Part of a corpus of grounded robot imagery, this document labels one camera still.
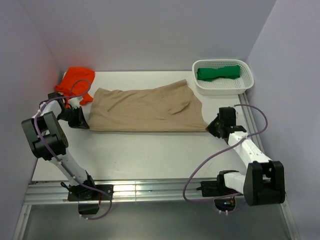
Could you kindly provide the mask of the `beige t-shirt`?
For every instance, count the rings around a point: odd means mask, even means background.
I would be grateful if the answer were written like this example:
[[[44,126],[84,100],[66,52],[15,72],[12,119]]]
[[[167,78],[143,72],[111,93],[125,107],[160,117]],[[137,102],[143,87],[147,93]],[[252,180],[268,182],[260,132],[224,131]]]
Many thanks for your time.
[[[87,122],[99,132],[203,132],[208,125],[185,79],[153,89],[99,88]]]

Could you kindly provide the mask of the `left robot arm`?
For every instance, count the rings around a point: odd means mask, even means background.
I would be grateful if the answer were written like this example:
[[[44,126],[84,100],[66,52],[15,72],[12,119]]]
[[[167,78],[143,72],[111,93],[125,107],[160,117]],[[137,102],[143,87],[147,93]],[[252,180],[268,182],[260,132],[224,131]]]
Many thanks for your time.
[[[39,104],[37,113],[21,122],[29,147],[37,159],[43,159],[56,166],[68,179],[61,186],[77,200],[92,200],[98,188],[89,173],[80,167],[70,154],[67,137],[59,123],[63,120],[73,129],[88,130],[81,107],[83,97],[67,98],[57,92],[48,94],[48,100]]]

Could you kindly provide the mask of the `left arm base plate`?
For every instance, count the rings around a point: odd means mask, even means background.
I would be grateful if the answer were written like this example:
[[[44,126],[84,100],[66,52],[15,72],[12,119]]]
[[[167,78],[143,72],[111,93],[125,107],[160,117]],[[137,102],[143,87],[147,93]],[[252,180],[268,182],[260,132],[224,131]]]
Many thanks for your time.
[[[96,189],[108,194],[108,196],[96,190],[91,190],[81,185],[72,186],[69,188],[67,200],[69,202],[81,201],[109,201],[109,197],[113,197],[114,186],[112,184],[98,184]]]

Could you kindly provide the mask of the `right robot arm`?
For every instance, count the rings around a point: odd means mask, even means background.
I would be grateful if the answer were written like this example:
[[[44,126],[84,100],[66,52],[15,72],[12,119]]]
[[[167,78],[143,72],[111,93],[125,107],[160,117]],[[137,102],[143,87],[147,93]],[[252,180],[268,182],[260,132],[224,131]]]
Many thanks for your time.
[[[240,193],[249,206],[282,204],[285,201],[284,166],[266,156],[251,140],[247,130],[237,124],[236,109],[221,107],[206,130],[223,139],[238,154],[246,173],[222,170],[216,180],[209,181],[203,197],[222,197]]]

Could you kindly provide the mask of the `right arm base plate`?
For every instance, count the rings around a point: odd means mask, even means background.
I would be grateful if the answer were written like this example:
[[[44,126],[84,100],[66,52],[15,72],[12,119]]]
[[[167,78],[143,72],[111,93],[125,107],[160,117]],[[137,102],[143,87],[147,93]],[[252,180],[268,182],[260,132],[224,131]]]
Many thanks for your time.
[[[240,194],[241,196],[243,195],[234,189],[222,186],[222,184],[218,183],[217,180],[201,181],[200,186],[197,187],[196,190],[201,191],[201,195],[204,198],[222,197],[236,194]]]

